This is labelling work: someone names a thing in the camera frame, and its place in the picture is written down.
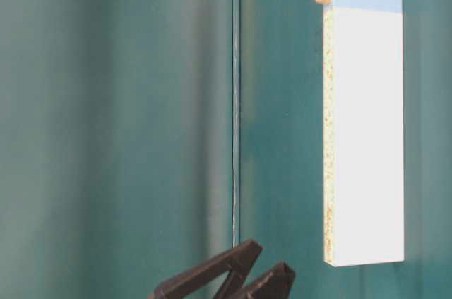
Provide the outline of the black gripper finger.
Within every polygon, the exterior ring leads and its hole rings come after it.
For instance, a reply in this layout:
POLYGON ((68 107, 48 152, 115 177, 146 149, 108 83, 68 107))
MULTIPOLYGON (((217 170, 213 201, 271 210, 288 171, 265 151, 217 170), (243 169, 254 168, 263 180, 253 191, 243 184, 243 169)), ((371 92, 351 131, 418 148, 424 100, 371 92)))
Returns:
POLYGON ((239 299, 289 298, 296 273, 285 262, 280 262, 250 284, 232 295, 239 299))
POLYGON ((227 273, 226 279, 214 295, 215 298, 227 298, 243 286, 261 252, 262 246, 248 239, 194 268, 163 281, 149 297, 184 298, 227 273))

